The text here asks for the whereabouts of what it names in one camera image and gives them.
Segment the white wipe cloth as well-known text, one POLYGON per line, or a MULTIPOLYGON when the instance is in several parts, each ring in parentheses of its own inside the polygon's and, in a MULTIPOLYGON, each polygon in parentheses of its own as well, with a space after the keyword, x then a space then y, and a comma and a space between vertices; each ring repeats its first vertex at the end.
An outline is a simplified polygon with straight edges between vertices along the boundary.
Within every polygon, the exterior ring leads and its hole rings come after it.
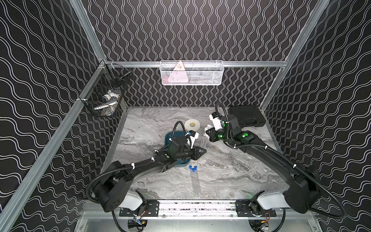
POLYGON ((207 126, 205 127, 205 129, 204 129, 204 136, 207 137, 208 139, 210 138, 210 136, 207 134, 207 131, 208 131, 209 129, 212 129, 212 128, 213 128, 212 125, 207 125, 207 126))

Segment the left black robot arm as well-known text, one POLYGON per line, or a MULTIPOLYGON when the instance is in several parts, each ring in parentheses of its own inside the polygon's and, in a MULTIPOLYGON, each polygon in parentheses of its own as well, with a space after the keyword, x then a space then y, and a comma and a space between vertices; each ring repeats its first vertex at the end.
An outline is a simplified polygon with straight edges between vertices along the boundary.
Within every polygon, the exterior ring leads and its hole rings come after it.
POLYGON ((206 149, 192 145, 185 136, 177 137, 147 160, 131 164, 113 162, 105 172, 88 183, 85 195, 90 201, 100 204, 105 212, 111 212, 124 203, 133 182, 166 172, 179 160, 198 160, 206 152, 206 149))

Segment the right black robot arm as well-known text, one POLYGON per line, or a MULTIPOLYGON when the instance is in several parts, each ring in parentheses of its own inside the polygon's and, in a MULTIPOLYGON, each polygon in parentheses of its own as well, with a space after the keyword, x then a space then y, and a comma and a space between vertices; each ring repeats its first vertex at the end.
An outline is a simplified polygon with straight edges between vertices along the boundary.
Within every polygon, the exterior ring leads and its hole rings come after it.
POLYGON ((271 193, 261 192, 254 196, 253 211, 291 208, 301 214, 313 211, 334 219, 347 217, 343 204, 321 184, 317 170, 299 167, 285 155, 263 142, 253 132, 242 130, 237 118, 233 115, 222 116, 218 112, 213 112, 209 118, 212 125, 205 128, 205 133, 210 142, 223 141, 227 147, 238 149, 257 158, 288 184, 286 190, 271 193), (313 208, 323 193, 336 203, 341 214, 336 215, 313 208))

